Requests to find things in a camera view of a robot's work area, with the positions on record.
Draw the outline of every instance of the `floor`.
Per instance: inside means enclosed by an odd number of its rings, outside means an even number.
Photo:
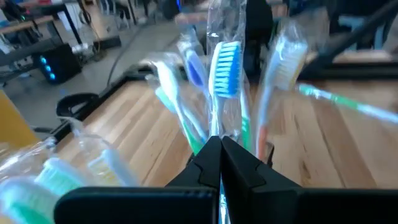
[[[122,47],[108,50],[101,61],[85,65],[80,74],[61,85],[50,85],[38,70],[31,71],[31,77],[10,81],[4,87],[4,91],[31,126],[56,128],[60,124],[55,114],[58,100],[73,93],[99,93],[104,90],[115,58],[121,49],[126,47],[126,42],[139,30],[138,26],[132,25],[130,29],[118,31],[115,28],[114,17],[100,14],[97,8],[91,8],[90,12],[100,39],[118,33]],[[56,26],[64,42],[68,42],[71,46],[77,44],[73,34],[67,32],[60,21],[56,22]],[[41,29],[46,36],[45,26]],[[79,33],[83,42],[92,42],[95,38],[89,27],[82,27]],[[119,77],[125,69],[144,58],[149,52],[175,50],[172,43],[178,35],[178,28],[173,22],[157,21],[156,24],[142,29],[129,50],[120,59],[113,79]]]

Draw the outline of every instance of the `electronic device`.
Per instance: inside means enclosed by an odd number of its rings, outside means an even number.
[[[61,84],[81,72],[79,61],[68,44],[35,54],[34,63],[51,84]]]

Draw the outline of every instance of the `white toothbrush handle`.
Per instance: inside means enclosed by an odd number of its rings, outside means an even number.
[[[181,102],[179,100],[177,100],[177,103],[174,105],[175,107],[175,112],[177,113],[177,116],[181,122],[181,126],[182,129],[186,135],[186,137],[188,137],[189,134],[193,134],[192,130],[190,129],[189,125],[185,125],[185,115],[183,113],[183,111],[181,110]]]
[[[224,99],[213,97],[213,108],[211,111],[211,132],[210,136],[219,136],[223,133],[223,108]]]
[[[244,89],[242,89],[240,100],[241,100],[242,117],[249,119],[250,118],[249,104]]]
[[[201,137],[201,140],[206,141],[207,140],[206,132],[203,130],[201,122],[198,120],[198,118],[193,114],[193,112],[189,108],[187,108],[184,105],[182,105],[182,111],[184,112],[187,119],[191,121],[191,123],[197,130],[198,134]]]

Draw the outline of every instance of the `workbench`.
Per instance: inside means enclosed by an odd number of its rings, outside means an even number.
[[[177,118],[145,81],[124,77],[92,110],[81,112],[87,128],[118,148],[142,185],[164,186],[187,163],[191,150]],[[394,81],[322,81],[315,86],[398,112]],[[251,86],[254,100],[257,86]],[[398,126],[329,102],[290,93],[272,120],[273,168],[306,187],[397,188]],[[67,135],[61,158],[76,163],[77,143]]]

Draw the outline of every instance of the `plastic wrapper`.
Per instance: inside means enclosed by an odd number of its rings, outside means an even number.
[[[100,186],[137,186],[138,182],[118,151],[101,136],[87,131],[83,123],[74,118],[61,117],[70,122],[78,140],[80,161],[73,163],[79,171],[91,177]]]
[[[195,101],[195,104],[199,103],[199,107],[201,108],[199,113],[210,115],[209,105],[211,104],[211,99],[208,91],[209,75],[205,66],[206,55],[201,43],[197,39],[196,32],[190,29],[181,34],[181,38],[177,42],[177,48],[180,52],[189,83],[192,84],[193,90],[197,91],[188,94],[201,95],[205,101]]]
[[[55,147],[54,138],[8,153],[2,158],[0,181],[20,175],[38,175],[43,169],[44,162],[52,156],[51,147]]]
[[[208,139],[208,131],[203,125],[207,120],[203,110],[206,100],[195,87],[182,81],[174,58],[169,56],[168,53],[150,54],[147,60],[155,75],[148,75],[146,79],[158,99],[177,115],[182,133],[196,155]]]
[[[213,56],[216,45],[220,42],[239,42],[240,43],[240,64],[241,73],[239,74],[239,93],[236,99],[228,99],[222,108],[221,118],[213,119],[222,124],[219,131],[211,135],[231,136],[247,150],[251,151],[251,118],[250,104],[251,95],[249,92],[248,79],[243,70],[243,53],[245,46],[246,28],[246,1],[210,1],[207,23],[207,53]]]
[[[326,7],[307,9],[296,16],[287,17],[281,21],[282,29],[289,26],[292,20],[302,27],[301,32],[305,35],[310,50],[317,51],[325,46],[329,39],[330,26]]]
[[[15,223],[53,223],[59,197],[89,182],[54,156],[55,139],[13,151],[0,164],[0,212]]]
[[[11,154],[0,165],[0,181],[10,177],[29,177],[58,196],[92,184],[77,168],[57,158],[52,153],[54,148],[55,139],[48,138]]]
[[[245,28],[246,0],[211,0],[207,20],[207,54],[213,55],[216,45],[222,41],[240,41],[241,49],[244,49]]]
[[[284,92],[290,91],[301,72],[308,53],[308,43],[303,28],[295,21],[288,23],[273,44],[267,67],[261,74],[257,91],[252,144],[256,156],[264,161],[270,153],[266,149],[268,124],[283,99]]]

